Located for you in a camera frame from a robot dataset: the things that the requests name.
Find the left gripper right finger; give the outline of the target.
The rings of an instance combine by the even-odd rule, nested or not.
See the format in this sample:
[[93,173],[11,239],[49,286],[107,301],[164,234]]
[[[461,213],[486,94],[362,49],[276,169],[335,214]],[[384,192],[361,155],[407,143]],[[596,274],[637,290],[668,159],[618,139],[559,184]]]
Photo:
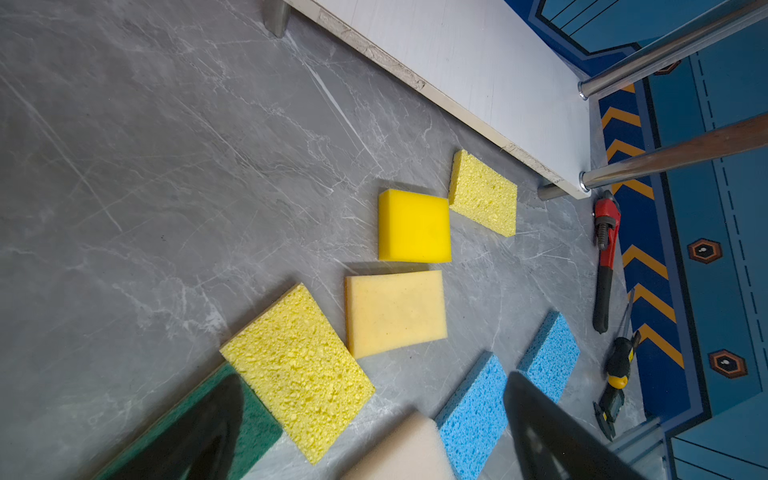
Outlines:
[[503,403],[525,479],[641,477],[521,373],[509,374]]

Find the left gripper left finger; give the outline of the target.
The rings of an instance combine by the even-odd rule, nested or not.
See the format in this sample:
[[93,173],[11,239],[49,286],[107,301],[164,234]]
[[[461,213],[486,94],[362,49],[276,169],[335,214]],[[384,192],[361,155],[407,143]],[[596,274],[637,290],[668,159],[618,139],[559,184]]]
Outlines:
[[225,479],[243,413],[240,381],[229,375],[110,479]]

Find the pale yellow orange-backed sponge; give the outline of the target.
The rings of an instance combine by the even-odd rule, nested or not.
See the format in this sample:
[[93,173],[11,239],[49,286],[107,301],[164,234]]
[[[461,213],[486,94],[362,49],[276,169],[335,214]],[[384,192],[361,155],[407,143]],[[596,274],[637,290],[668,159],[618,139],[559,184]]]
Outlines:
[[448,336],[440,270],[345,278],[347,346],[359,360]]

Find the bright yellow foam sponge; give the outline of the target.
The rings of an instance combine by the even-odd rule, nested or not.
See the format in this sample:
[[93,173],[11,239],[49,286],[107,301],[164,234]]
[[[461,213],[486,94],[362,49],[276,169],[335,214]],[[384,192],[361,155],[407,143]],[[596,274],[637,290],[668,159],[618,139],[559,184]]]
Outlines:
[[396,189],[382,192],[378,198],[378,259],[451,262],[448,199]]

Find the white two-tier shelf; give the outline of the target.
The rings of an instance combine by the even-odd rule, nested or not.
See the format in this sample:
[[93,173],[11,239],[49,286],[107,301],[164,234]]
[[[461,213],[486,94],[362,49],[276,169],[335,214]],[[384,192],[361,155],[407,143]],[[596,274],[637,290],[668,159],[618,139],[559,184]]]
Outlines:
[[599,99],[763,20],[763,1],[722,2],[593,77],[503,1],[268,1],[264,25],[282,36],[293,12],[535,170],[545,179],[544,200],[584,198],[767,143],[759,115],[624,162],[592,163]]

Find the green scouring sponge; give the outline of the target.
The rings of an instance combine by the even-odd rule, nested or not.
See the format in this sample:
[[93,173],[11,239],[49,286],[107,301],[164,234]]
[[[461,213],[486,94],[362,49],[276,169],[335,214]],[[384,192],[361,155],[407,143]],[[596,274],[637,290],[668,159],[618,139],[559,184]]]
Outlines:
[[108,476],[124,465],[134,455],[158,438],[170,425],[190,410],[202,397],[209,393],[221,380],[234,375],[242,387],[243,413],[239,436],[235,446],[234,459],[225,479],[240,479],[263,457],[281,437],[283,430],[279,423],[257,398],[251,387],[228,362],[223,362],[189,394],[168,410],[144,433],[119,453],[95,477],[110,479]]

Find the blue cellulose sponge right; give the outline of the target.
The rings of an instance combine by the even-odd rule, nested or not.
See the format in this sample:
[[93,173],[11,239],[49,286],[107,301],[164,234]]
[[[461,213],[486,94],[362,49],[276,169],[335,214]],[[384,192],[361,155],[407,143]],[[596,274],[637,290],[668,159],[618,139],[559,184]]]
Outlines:
[[580,355],[566,318],[551,311],[520,360],[517,370],[554,403],[562,397]]

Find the blue cellulose sponge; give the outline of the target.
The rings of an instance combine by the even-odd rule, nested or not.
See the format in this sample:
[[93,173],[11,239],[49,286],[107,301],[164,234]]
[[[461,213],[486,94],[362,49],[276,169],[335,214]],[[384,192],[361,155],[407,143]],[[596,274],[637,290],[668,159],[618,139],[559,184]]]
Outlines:
[[507,376],[490,351],[478,360],[436,416],[454,475],[476,479],[508,426],[503,405]]
[[566,318],[551,311],[520,360],[517,370],[554,403],[562,397],[580,355]]

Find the blue cellulose sponge left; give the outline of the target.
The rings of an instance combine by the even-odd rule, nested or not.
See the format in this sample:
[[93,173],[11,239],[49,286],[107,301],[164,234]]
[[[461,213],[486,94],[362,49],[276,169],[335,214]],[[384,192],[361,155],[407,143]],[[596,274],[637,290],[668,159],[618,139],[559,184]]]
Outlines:
[[490,351],[478,360],[436,416],[454,475],[476,479],[508,426],[503,405],[507,376]]

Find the black yellow screwdriver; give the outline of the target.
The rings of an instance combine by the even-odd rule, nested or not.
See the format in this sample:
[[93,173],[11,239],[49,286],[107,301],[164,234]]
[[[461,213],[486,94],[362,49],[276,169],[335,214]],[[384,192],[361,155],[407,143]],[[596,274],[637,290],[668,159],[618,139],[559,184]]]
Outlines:
[[628,385],[631,363],[642,340],[642,335],[632,329],[631,317],[635,296],[636,288],[633,287],[629,292],[629,301],[620,324],[619,334],[611,345],[604,368],[608,384],[616,390],[623,390]]

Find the beige foam sponge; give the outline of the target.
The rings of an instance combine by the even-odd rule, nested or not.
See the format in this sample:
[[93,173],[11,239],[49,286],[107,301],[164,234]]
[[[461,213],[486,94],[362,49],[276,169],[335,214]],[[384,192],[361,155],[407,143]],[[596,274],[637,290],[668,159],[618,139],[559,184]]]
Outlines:
[[436,422],[416,411],[342,479],[455,479]]

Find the red pipe wrench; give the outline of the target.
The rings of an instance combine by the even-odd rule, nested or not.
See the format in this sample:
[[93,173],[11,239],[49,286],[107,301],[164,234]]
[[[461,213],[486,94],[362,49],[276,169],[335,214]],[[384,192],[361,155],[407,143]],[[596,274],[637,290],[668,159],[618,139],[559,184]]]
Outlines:
[[605,190],[595,204],[595,240],[599,250],[593,328],[606,333],[609,324],[610,292],[615,251],[621,222],[621,210],[610,190]]

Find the light yellow cellulose sponge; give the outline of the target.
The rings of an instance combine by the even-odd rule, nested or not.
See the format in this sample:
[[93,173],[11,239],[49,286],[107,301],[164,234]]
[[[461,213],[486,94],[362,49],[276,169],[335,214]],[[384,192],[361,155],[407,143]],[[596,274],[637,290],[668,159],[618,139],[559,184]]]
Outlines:
[[454,154],[449,208],[504,237],[516,234],[517,185],[466,150]]

